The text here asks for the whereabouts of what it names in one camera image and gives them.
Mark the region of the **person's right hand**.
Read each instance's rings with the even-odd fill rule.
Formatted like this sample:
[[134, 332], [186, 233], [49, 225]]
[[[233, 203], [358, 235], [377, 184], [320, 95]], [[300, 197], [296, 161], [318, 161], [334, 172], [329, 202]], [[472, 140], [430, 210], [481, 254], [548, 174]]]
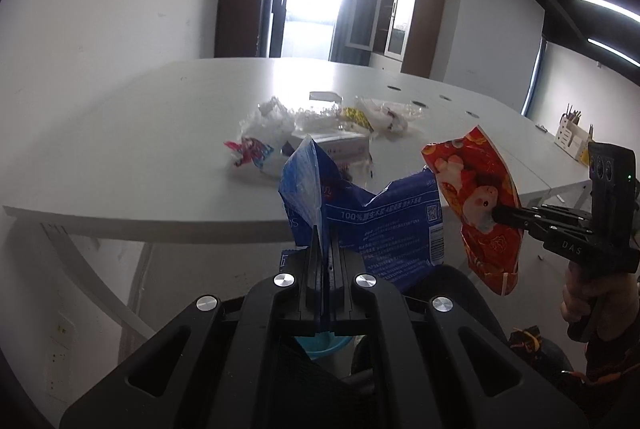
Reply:
[[597, 275], [570, 262], [562, 290], [561, 313], [567, 336], [576, 342], [609, 341], [631, 327], [639, 313], [636, 275]]

